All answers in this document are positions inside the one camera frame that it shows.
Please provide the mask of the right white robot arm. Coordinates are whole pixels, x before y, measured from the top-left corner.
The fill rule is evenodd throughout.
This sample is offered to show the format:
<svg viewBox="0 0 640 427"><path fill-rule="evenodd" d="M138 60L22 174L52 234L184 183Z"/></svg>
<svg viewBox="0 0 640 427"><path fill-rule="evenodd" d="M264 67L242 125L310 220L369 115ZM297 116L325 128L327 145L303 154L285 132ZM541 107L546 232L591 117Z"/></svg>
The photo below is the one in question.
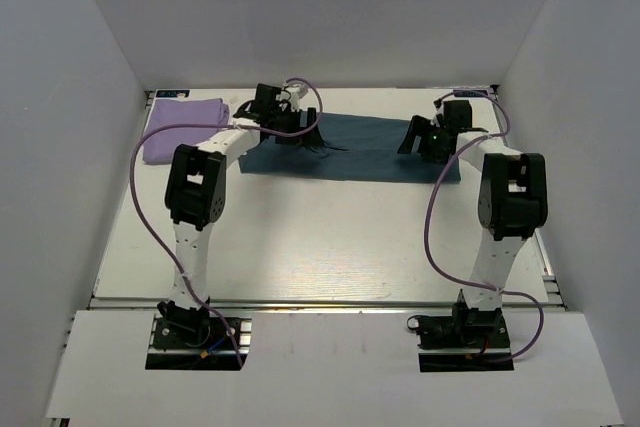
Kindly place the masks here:
<svg viewBox="0 0 640 427"><path fill-rule="evenodd" d="M487 321L479 312L502 307L516 257L547 221L546 160L539 153L511 149L499 133L475 127L467 100L440 102L431 119L413 116L398 148L401 155L412 152L445 169L463 160L481 174L477 203L480 247L470 278L459 283L459 301L470 310L451 321L453 337L472 346L488 332Z"/></svg>

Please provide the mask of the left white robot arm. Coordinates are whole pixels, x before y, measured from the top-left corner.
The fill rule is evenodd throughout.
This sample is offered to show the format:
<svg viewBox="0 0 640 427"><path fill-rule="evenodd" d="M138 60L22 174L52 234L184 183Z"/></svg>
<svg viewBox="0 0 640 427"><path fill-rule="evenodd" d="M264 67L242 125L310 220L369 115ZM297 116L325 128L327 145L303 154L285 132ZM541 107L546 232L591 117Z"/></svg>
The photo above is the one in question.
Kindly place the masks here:
<svg viewBox="0 0 640 427"><path fill-rule="evenodd" d="M172 305L189 310L205 309L209 303L208 248L213 225L225 207L228 167L271 136L280 144L307 149L324 145L318 127L323 105L301 107L306 94L316 91L301 78L281 87L260 84L229 125L195 146L176 148L165 193L175 236Z"/></svg>

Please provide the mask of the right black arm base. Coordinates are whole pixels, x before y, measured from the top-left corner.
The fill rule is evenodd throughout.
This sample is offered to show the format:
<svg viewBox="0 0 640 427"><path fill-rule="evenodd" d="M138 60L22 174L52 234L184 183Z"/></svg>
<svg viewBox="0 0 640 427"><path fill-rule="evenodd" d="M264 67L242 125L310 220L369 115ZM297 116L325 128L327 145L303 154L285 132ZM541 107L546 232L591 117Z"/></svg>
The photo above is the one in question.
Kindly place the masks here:
<svg viewBox="0 0 640 427"><path fill-rule="evenodd" d="M512 371L511 343L502 310L481 311L464 301L449 315L413 315L409 332L419 337L422 373Z"/></svg>

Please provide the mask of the blue table sticker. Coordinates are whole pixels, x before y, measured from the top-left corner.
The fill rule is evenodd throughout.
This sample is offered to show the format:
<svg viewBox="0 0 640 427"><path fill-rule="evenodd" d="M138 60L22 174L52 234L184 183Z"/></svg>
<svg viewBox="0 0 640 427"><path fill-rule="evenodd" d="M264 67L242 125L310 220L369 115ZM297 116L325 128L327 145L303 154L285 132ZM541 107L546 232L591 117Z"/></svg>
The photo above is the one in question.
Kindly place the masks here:
<svg viewBox="0 0 640 427"><path fill-rule="evenodd" d="M474 98L486 98L489 94L486 90L457 90L455 92L457 97L474 97Z"/></svg>
<svg viewBox="0 0 640 427"><path fill-rule="evenodd" d="M155 92L156 98L188 98L190 95L189 90L157 90Z"/></svg>

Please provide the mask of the dark teal t-shirt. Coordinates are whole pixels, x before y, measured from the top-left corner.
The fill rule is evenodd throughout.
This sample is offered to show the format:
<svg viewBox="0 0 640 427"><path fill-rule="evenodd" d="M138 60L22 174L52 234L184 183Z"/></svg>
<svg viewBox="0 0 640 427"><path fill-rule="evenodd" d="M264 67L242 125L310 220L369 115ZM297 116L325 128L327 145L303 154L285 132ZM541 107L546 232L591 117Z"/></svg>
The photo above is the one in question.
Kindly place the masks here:
<svg viewBox="0 0 640 427"><path fill-rule="evenodd" d="M244 174L332 180L434 184L442 164L416 152L397 152L409 122L325 113L319 125L324 145L307 148L268 139L239 159Z"/></svg>

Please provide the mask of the left blue table sticker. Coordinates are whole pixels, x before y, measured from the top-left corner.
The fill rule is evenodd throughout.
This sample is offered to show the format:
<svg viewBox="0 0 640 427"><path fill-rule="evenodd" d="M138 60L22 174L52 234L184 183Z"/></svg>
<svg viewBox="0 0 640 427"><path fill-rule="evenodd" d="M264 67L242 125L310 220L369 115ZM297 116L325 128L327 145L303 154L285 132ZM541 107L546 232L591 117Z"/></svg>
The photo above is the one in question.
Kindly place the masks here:
<svg viewBox="0 0 640 427"><path fill-rule="evenodd" d="M157 90L155 92L156 98L188 98L190 95L189 90Z"/></svg>

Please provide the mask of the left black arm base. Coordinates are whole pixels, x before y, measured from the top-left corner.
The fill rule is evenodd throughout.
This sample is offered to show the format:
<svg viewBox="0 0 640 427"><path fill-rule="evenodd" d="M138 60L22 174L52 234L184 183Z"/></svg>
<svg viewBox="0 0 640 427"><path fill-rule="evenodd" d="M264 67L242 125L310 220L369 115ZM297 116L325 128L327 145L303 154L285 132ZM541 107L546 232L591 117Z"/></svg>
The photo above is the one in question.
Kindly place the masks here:
<svg viewBox="0 0 640 427"><path fill-rule="evenodd" d="M247 360L251 322L220 319L205 308L157 305L146 355L151 371L239 371Z"/></svg>

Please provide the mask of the right blue table sticker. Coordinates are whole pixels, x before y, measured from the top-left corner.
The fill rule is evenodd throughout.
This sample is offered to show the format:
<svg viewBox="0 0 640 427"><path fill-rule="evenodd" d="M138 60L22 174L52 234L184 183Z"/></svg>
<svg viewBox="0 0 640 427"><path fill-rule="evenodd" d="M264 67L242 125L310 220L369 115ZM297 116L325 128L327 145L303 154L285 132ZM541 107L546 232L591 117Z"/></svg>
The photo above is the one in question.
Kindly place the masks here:
<svg viewBox="0 0 640 427"><path fill-rule="evenodd" d="M486 90L457 90L455 92L457 97L474 97L474 98L486 98L489 94Z"/></svg>

